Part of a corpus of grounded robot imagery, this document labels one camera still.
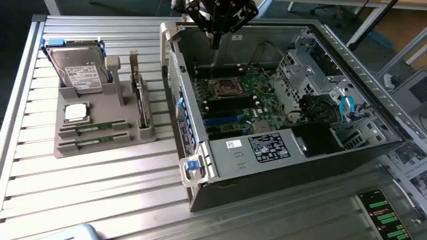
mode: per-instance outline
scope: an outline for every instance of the green circuit board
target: green circuit board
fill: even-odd
[[[202,112],[203,101],[207,98],[215,98],[215,90],[210,82],[216,79],[219,78],[198,79],[192,83]],[[251,135],[260,131],[270,132],[278,130],[286,122],[283,111],[284,106],[282,106],[278,101],[276,94],[271,89],[268,76],[254,68],[246,72],[244,76],[228,77],[228,79],[239,85],[242,89],[239,94],[242,96],[256,96],[255,100],[259,103],[251,108],[235,110],[235,115],[239,116],[239,121],[218,125],[207,125],[207,133],[215,134],[242,131],[242,135]]]

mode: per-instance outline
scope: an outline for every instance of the robotic arm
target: robotic arm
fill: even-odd
[[[252,0],[186,0],[186,13],[206,32],[210,48],[218,50],[222,35],[235,33],[259,10]]]

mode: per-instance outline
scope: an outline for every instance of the blue pci slot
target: blue pci slot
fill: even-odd
[[[210,125],[223,125],[228,123],[235,123],[240,121],[242,117],[243,115],[207,119],[204,120],[204,125],[210,126]]]

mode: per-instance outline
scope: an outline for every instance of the slotted metal surface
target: slotted metal surface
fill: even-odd
[[[426,225],[410,225],[410,205],[374,162],[346,175],[188,212],[159,56],[159,25],[179,20],[60,16],[38,23],[27,74],[8,109],[11,124],[2,129],[0,239],[38,239],[90,223],[103,239],[370,240],[374,230],[354,195],[371,188],[383,189],[409,230],[417,239],[426,239]],[[60,159],[52,156],[59,78],[38,51],[42,37],[100,37],[107,54],[120,57],[120,80],[130,77],[130,50],[139,51],[156,142]]]

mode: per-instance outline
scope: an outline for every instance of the hard drive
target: hard drive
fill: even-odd
[[[103,41],[50,40],[40,44],[56,69],[62,87],[74,87],[79,94],[103,91],[102,84],[111,82],[111,74],[104,63]]]

